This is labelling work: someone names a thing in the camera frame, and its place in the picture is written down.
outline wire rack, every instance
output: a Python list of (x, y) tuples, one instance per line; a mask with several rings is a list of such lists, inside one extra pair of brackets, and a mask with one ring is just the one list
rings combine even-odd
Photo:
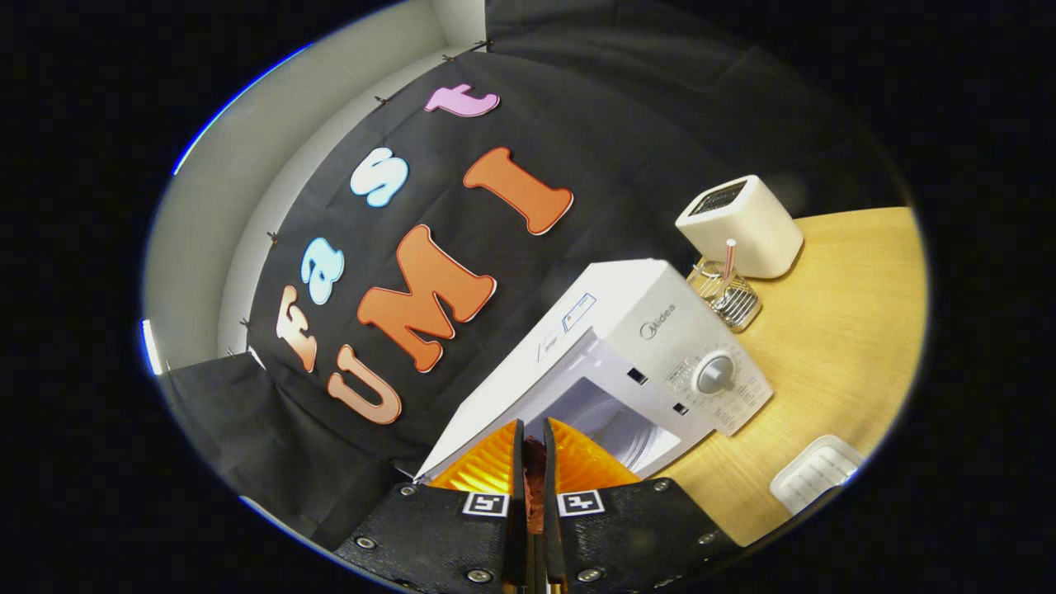
[(695, 264), (686, 282), (692, 286), (698, 277), (702, 278), (700, 286), (695, 289), (697, 295), (734, 332), (740, 332), (752, 323), (762, 308), (762, 302), (748, 281), (737, 274), (736, 267), (729, 278), (723, 278), (722, 268), (723, 263), (714, 260)]

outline screw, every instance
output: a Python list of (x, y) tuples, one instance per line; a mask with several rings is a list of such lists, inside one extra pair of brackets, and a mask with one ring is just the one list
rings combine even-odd
[(668, 577), (667, 579), (665, 579), (663, 581), (657, 582), (657, 584), (654, 586), (653, 588), (663, 588), (664, 586), (667, 586), (668, 583), (672, 583), (673, 581), (675, 581), (676, 579), (678, 579), (680, 577), (682, 577), (682, 576), (676, 575), (675, 577)]
[(580, 581), (598, 581), (601, 576), (604, 575), (601, 570), (591, 568), (589, 570), (583, 570), (580, 575), (576, 576)]
[(477, 583), (487, 583), (491, 581), (491, 574), (484, 570), (473, 570), (466, 574), (466, 577), (469, 578), (470, 581), (475, 581)]

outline brown object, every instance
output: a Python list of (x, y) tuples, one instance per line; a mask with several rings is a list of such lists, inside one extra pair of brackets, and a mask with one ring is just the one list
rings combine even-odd
[(543, 534), (543, 490), (546, 488), (546, 446), (528, 435), (521, 450), (525, 468), (525, 513), (528, 534)]
[(742, 546), (791, 518), (770, 482), (811, 442), (832, 434), (873, 453), (924, 346), (927, 274), (908, 207), (796, 224), (798, 260), (784, 277), (750, 280), (762, 312), (737, 335), (773, 397), (734, 437), (712, 433), (653, 477), (678, 481)]

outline white microwave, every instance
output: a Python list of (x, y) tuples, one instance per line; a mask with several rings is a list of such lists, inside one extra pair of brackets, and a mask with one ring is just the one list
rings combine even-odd
[(415, 477), (428, 483), (514, 419), (546, 417), (647, 478), (773, 394), (729, 327), (663, 260), (593, 263), (463, 402)]

